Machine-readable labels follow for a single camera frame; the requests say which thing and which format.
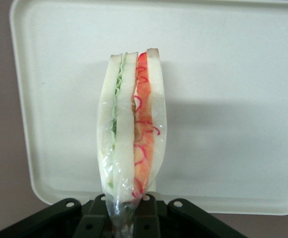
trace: black clamp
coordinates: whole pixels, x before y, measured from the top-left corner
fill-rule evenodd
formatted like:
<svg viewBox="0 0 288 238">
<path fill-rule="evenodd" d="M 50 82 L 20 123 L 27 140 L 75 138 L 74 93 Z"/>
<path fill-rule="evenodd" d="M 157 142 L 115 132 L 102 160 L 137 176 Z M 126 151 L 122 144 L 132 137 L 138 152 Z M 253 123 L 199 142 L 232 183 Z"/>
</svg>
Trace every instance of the black clamp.
<svg viewBox="0 0 288 238">
<path fill-rule="evenodd" d="M 135 211 L 133 238 L 245 238 L 193 203 L 145 195 Z M 0 238 L 113 238 L 104 194 L 81 206 L 67 198 L 0 231 Z"/>
</svg>

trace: screw hole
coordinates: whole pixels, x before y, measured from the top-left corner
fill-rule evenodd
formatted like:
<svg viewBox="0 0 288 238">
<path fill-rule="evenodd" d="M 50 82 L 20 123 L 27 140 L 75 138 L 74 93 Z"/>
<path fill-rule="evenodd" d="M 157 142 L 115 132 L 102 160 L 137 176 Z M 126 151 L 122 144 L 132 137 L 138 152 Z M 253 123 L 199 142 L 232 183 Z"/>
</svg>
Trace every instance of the screw hole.
<svg viewBox="0 0 288 238">
<path fill-rule="evenodd" d="M 149 200 L 150 200 L 150 197 L 149 197 L 148 195 L 144 195 L 144 196 L 143 196 L 143 200 L 144 200 L 144 201 L 149 201 Z"/>
<path fill-rule="evenodd" d="M 85 226 L 85 228 L 86 228 L 87 230 L 91 230 L 91 229 L 93 228 L 93 225 L 92 225 L 92 224 L 87 224 L 87 225 Z"/>
<path fill-rule="evenodd" d="M 66 203 L 66 207 L 73 207 L 74 206 L 74 202 L 67 202 Z"/>
</svg>

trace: white plastic container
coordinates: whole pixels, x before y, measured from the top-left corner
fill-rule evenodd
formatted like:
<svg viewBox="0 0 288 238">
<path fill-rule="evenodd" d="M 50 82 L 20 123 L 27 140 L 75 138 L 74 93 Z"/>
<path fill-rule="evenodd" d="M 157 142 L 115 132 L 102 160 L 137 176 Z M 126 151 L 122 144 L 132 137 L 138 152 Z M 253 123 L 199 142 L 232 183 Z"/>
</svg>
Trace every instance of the white plastic container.
<svg viewBox="0 0 288 238">
<path fill-rule="evenodd" d="M 41 200 L 101 193 L 108 59 L 159 48 L 168 137 L 155 195 L 208 212 L 288 214 L 288 1 L 15 0 L 10 23 Z"/>
</svg>

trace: wrapped sandwich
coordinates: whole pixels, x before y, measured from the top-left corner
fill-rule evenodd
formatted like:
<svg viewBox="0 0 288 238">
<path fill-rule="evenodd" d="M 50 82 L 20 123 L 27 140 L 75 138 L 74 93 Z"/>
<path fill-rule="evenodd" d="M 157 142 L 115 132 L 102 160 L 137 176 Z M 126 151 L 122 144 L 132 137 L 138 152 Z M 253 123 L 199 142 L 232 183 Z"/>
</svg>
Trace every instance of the wrapped sandwich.
<svg viewBox="0 0 288 238">
<path fill-rule="evenodd" d="M 132 237 L 132 217 L 161 166 L 166 132 L 158 49 L 111 56 L 100 97 L 97 143 L 115 237 Z"/>
</svg>

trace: sandwich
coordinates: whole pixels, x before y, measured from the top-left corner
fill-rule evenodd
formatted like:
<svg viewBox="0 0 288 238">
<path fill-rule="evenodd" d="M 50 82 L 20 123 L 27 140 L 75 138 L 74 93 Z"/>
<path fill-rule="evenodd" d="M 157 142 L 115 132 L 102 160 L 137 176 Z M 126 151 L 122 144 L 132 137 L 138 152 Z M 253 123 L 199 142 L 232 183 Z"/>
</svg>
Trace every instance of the sandwich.
<svg viewBox="0 0 288 238">
<path fill-rule="evenodd" d="M 112 55 L 100 96 L 98 164 L 109 215 L 138 204 L 164 158 L 166 108 L 158 49 Z"/>
</svg>

